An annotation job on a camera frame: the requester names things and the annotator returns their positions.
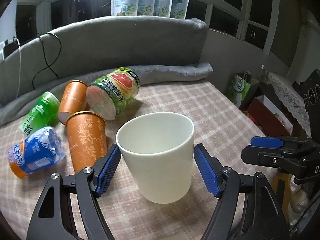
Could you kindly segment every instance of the blue container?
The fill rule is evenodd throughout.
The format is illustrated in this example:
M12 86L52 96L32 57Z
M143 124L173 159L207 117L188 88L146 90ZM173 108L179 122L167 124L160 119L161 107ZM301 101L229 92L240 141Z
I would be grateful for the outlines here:
M53 127L44 127L8 151L8 162L20 179L50 167L65 156L60 137Z

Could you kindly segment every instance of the gray fabric headboard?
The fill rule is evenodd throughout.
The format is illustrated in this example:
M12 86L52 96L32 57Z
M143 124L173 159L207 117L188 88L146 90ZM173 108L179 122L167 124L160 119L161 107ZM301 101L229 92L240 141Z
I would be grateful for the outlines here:
M206 23L198 19L177 20L156 16L102 17L73 23L51 31L62 43L52 69L60 78L132 65L183 66L199 62L207 35ZM59 42L42 36L50 64L59 52ZM21 47L19 95L33 90L33 76L46 67L40 40ZM0 104L16 98L19 50L0 64ZM55 80L49 70L35 78L35 87Z

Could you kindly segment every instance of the white lace cloth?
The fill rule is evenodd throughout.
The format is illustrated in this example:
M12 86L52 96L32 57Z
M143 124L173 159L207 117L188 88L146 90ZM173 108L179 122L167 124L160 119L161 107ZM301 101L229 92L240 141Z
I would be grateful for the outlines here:
M306 112L303 99L293 89L292 83L286 78L272 72L268 72L263 81L273 86L278 98L292 116L297 119L298 123L306 131L306 134L311 137L309 115Z

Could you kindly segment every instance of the white plastic cup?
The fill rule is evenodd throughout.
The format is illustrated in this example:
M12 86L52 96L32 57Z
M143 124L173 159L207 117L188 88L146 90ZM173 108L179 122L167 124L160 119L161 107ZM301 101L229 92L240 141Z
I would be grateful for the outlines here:
M119 129L116 142L146 199L168 204L188 192L194 131L188 117L170 112L145 114Z

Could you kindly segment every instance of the bed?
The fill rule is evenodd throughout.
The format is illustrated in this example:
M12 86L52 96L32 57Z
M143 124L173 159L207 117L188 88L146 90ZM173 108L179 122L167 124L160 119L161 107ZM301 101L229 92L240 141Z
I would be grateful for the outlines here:
M191 118L195 124L195 143L202 143L223 166L231 166L238 173L253 175L262 171L271 178L276 169L244 164L241 150L253 136L263 136L254 123L241 113L211 83L171 82L142 86L136 99L115 121L107 122L109 145L115 143L118 129L133 117L151 112L177 112ZM39 195L54 172L74 174L69 155L66 130L56 126L63 139L66 158L56 166L18 179L10 170L7 150L24 139L18 130L23 117L0 127L0 210L21 239L26 239L29 221ZM81 221L76 196L72 208L79 237L87 239ZM210 194L194 162L189 192L172 204L155 204L139 192L132 176L121 159L109 190L99 205L115 239L161 239L183 231L190 239L200 239L211 218L217 199ZM242 215L244 195L240 194L234 223Z

